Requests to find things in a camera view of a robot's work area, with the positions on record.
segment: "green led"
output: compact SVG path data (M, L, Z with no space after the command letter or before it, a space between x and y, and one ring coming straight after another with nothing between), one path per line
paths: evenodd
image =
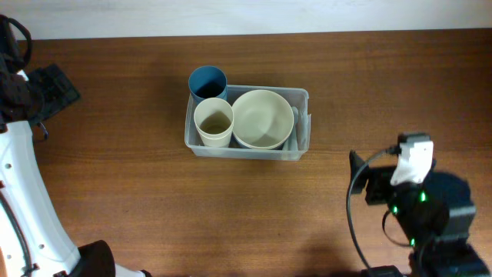
M425 202L427 200L427 195L425 195L425 192L421 192L421 202Z

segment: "white bowl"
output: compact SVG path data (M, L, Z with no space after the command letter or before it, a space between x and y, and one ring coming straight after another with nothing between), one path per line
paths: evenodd
M275 149L284 143L294 127L292 108L275 92L258 89L244 93L232 105L238 142L250 149Z

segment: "plastic container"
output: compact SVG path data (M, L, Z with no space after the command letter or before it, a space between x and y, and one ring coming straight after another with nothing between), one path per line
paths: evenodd
M308 114L308 92L302 88L272 88L249 85L228 85L229 104L234 104L234 101L236 101L239 96L255 89L267 89L276 92L284 97L291 106L298 108L299 121L296 124L299 148L298 151L243 149L236 142L234 136L231 140L229 148L217 149L204 146L193 122L193 114L194 109L197 107L197 102L191 96L188 100L186 127L184 128L184 142L186 143L186 146L189 147L195 155L201 157L298 161L309 149L311 115Z

